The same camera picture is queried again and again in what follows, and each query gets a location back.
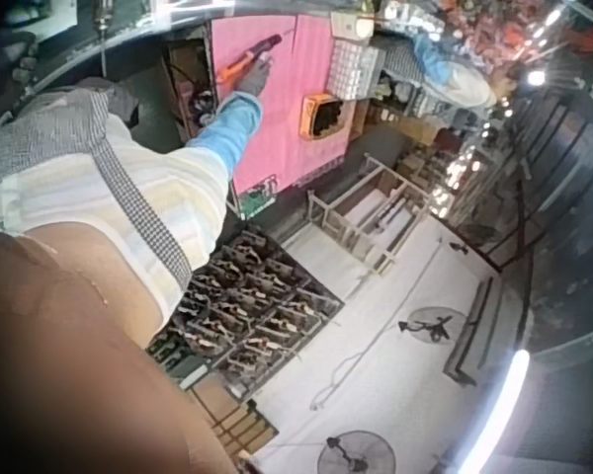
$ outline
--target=pink mat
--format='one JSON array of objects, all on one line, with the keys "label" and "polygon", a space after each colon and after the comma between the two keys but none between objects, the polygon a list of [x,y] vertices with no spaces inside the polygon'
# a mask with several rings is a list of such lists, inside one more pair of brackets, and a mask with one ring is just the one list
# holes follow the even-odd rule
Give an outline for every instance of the pink mat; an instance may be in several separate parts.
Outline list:
[{"label": "pink mat", "polygon": [[[273,175],[278,191],[345,153],[351,120],[318,141],[298,135],[303,97],[324,92],[333,38],[329,20],[306,15],[241,17],[212,22],[215,70],[228,65],[257,41],[295,29],[271,52],[273,68],[260,100],[261,128],[249,143],[234,176],[241,194]],[[218,89],[223,99],[230,91]]]}]

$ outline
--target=orange power tool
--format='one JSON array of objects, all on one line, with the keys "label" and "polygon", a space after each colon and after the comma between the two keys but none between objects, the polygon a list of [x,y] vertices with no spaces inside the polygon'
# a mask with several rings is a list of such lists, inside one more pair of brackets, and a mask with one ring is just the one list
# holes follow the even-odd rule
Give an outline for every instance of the orange power tool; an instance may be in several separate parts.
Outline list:
[{"label": "orange power tool", "polygon": [[282,41],[284,35],[287,35],[293,30],[294,29],[287,30],[282,35],[272,35],[271,37],[262,39],[253,47],[246,49],[246,51],[244,51],[244,53],[235,62],[231,63],[229,66],[217,73],[217,84],[230,82],[237,78],[248,68],[250,64],[255,62],[263,52],[270,51]]}]

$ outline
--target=gray glove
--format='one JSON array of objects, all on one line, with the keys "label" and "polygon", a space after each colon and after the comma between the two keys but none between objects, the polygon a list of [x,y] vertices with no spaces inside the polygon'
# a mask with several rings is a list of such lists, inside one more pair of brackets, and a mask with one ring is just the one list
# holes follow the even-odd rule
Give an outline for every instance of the gray glove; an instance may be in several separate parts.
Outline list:
[{"label": "gray glove", "polygon": [[261,91],[266,87],[266,81],[270,74],[270,66],[272,65],[270,54],[263,53],[248,69],[248,72],[239,80],[235,86],[235,90],[239,92],[247,92],[255,97],[261,94]]}]

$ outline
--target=hanging tool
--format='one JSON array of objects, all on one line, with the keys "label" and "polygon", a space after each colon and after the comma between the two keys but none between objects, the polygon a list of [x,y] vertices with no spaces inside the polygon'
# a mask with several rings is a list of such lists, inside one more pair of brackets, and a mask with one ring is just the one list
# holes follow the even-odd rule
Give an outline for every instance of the hanging tool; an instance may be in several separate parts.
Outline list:
[{"label": "hanging tool", "polygon": [[108,65],[106,62],[106,34],[114,15],[114,0],[94,0],[92,6],[92,21],[95,31],[99,34],[101,46],[101,74],[108,77]]},{"label": "hanging tool", "polygon": [[238,76],[240,76],[241,74],[243,74],[246,68],[250,64],[255,62],[263,52],[270,51],[273,47],[275,47],[282,41],[285,35],[293,32],[294,30],[295,29],[292,28],[284,32],[282,35],[272,35],[271,37],[262,39],[251,48],[246,49],[244,53],[241,56],[239,56],[239,58],[235,62],[232,62],[230,65],[228,65],[227,67],[225,67],[217,73],[217,84],[230,82]]}]

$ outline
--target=blue sleeve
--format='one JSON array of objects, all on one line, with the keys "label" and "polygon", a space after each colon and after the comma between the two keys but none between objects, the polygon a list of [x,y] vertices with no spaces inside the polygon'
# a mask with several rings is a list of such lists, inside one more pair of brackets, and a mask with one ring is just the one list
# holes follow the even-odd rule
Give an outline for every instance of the blue sleeve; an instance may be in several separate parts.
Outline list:
[{"label": "blue sleeve", "polygon": [[422,34],[414,40],[413,50],[424,74],[436,84],[445,86],[453,71],[448,58],[439,49],[437,43],[430,40],[428,35]]},{"label": "blue sleeve", "polygon": [[262,105],[256,97],[233,92],[217,109],[215,120],[185,146],[213,151],[232,176],[248,141],[261,124],[262,114]]}]

